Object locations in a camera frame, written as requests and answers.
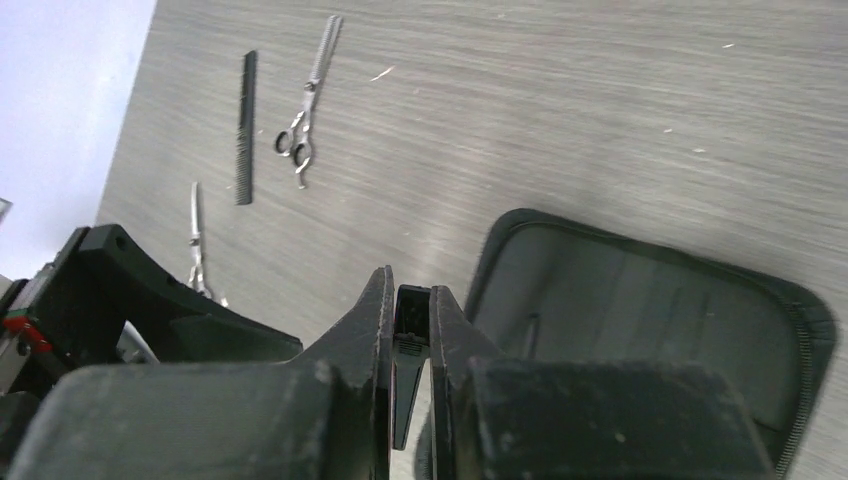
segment comb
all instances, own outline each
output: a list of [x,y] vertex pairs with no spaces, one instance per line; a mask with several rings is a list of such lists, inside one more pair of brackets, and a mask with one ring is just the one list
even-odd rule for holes
[[244,56],[241,77],[241,112],[239,114],[236,153],[236,205],[253,203],[253,110],[256,98],[256,50]]

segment scissors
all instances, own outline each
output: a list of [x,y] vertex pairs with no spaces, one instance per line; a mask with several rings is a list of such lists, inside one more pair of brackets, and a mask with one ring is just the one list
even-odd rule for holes
[[203,228],[200,216],[200,184],[191,184],[191,256],[194,258],[194,266],[189,274],[189,286],[204,297],[214,300],[215,295],[206,286],[203,276]]
[[327,73],[330,56],[333,54],[341,26],[341,16],[332,15],[327,19],[324,36],[321,38],[321,45],[318,47],[318,54],[315,56],[315,63],[312,65],[312,72],[306,85],[303,86],[303,103],[300,112],[294,117],[289,128],[277,135],[277,140],[274,142],[274,150],[278,155],[292,157],[295,166],[294,174],[297,176],[298,188],[300,189],[306,188],[306,184],[303,183],[303,172],[309,167],[309,161],[312,160],[312,142],[309,140],[309,131],[312,128],[312,110],[315,108],[318,91]]

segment white wall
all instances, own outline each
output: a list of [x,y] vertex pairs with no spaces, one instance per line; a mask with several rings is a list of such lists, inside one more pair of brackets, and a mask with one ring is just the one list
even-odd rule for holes
[[155,0],[15,0],[0,15],[0,272],[94,222]]

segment gray table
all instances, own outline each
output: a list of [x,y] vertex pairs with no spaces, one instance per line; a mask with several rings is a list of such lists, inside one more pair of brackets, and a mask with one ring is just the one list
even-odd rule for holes
[[[210,281],[238,312],[308,344],[384,264],[464,299],[489,226],[529,206],[800,282],[848,318],[844,4],[248,3],[160,0],[100,213],[182,276],[203,182]],[[332,13],[299,191],[271,141]],[[235,207],[253,48],[256,200]],[[848,476],[844,356],[805,447],[795,478]]]

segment black zippered case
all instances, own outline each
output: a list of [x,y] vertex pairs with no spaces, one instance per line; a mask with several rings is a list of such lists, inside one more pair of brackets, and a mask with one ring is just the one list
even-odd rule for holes
[[465,312],[515,356],[695,362],[722,373],[780,476],[837,340],[827,306],[797,284],[529,209],[492,227]]

